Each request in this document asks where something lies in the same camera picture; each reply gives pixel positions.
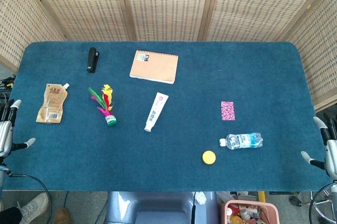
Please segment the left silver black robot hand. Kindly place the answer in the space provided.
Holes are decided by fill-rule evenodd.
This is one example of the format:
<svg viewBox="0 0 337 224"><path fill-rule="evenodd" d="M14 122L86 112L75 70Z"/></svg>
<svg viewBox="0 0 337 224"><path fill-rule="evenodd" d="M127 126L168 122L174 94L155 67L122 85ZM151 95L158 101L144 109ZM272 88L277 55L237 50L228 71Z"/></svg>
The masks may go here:
<svg viewBox="0 0 337 224"><path fill-rule="evenodd" d="M13 142L13 129L21 102L20 99L10 99L1 106L1 162L3 162L11 152L29 148L36 140L35 138L31 138L19 144Z"/></svg>

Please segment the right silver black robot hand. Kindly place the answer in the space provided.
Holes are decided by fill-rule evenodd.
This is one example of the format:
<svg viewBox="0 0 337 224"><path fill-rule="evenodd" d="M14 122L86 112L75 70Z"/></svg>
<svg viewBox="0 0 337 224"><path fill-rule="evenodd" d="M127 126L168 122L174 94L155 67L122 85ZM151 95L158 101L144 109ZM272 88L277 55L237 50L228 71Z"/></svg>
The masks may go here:
<svg viewBox="0 0 337 224"><path fill-rule="evenodd" d="M325 160L318 161L309 156L305 151L301 151L301 156L310 165L325 170L327 175L336 181L336 119L323 114L327 124L319 117L313 117L313 121L318 126L325 147Z"/></svg>

